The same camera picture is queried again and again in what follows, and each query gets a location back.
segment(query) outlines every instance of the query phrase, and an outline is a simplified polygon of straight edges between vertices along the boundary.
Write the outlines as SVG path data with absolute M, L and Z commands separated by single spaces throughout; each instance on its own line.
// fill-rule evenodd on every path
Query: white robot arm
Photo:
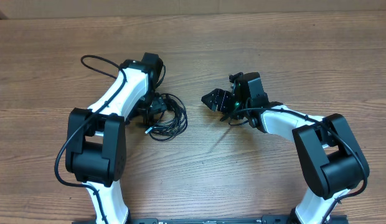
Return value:
M 124 224 L 129 221 L 120 187 L 126 160 L 125 121 L 138 102 L 151 106 L 162 66 L 158 55 L 149 53 L 145 53 L 141 62 L 126 60 L 120 65 L 114 84 L 96 103 L 87 110 L 75 108 L 69 116 L 67 138 L 75 136 L 67 146 L 66 168 L 78 181 L 85 183 L 96 211 L 96 220 L 85 223 Z M 87 119 L 91 121 L 78 131 Z M 85 139 L 92 135 L 103 137 L 103 144 Z
M 319 224 L 330 219 L 331 210 L 340 199 L 359 194 L 369 176 L 369 165 L 345 118 L 309 116 L 289 109 L 279 102 L 269 102 L 263 91 L 260 74 L 238 73 L 229 76 L 232 92 L 215 89 L 202 97 L 213 111 L 226 119 L 243 119 L 263 133 L 279 135 L 296 144 L 308 190 L 301 203 L 292 209 L 288 223 Z M 324 149 L 338 146 L 327 155 Z M 350 189 L 364 180 L 360 192 Z

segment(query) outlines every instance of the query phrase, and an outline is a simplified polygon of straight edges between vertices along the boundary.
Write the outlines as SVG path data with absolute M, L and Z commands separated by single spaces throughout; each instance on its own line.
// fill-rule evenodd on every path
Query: table surface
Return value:
M 292 142 L 230 127 L 200 102 L 227 90 L 229 74 L 259 71 L 270 100 L 346 117 L 371 172 L 367 190 L 334 213 L 386 223 L 386 11 L 0 21 L 0 223 L 95 216 L 86 190 L 53 172 L 69 113 L 113 82 L 80 57 L 121 63 L 145 52 L 164 60 L 158 92 L 183 100 L 189 127 L 164 143 L 127 128 L 121 188 L 132 217 L 259 217 L 301 201 L 307 185 Z M 75 180 L 64 159 L 60 174 Z

